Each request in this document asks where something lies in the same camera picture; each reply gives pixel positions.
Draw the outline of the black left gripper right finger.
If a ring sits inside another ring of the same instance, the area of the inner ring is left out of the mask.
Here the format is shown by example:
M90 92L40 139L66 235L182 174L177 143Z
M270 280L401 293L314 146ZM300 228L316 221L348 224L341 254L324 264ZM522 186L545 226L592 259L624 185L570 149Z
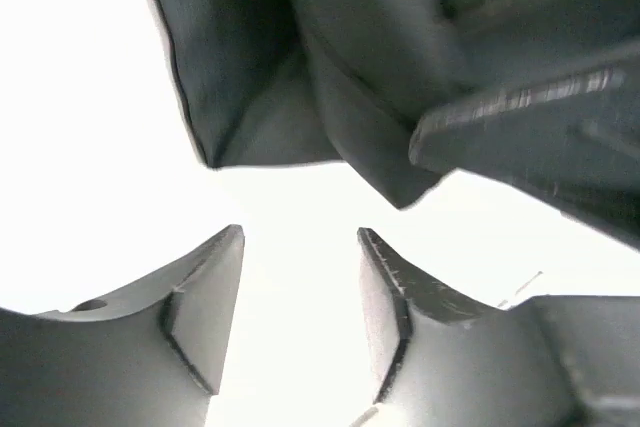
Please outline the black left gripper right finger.
M398 426L635 426L639 301L537 296L502 310L358 232L373 402Z

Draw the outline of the black pleated skirt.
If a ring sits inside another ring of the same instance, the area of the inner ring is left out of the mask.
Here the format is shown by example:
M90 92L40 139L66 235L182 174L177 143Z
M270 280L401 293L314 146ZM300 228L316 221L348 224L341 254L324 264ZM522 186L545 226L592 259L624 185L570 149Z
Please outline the black pleated skirt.
M459 162L409 159L419 119L639 36L639 0L153 0L213 169L348 163L405 207Z

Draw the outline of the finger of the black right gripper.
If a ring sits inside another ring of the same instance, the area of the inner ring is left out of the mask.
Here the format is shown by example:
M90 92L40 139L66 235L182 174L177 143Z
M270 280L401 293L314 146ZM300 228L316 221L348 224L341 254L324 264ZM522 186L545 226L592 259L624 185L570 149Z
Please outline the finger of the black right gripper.
M639 49L607 49L434 109L409 158L502 182L637 248Z

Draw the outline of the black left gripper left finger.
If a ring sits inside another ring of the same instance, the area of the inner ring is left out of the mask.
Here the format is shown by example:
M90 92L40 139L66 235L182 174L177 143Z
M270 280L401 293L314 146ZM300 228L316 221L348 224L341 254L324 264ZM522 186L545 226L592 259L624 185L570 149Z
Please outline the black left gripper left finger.
M221 386L244 244L230 225L71 311L3 310L2 424L204 425Z

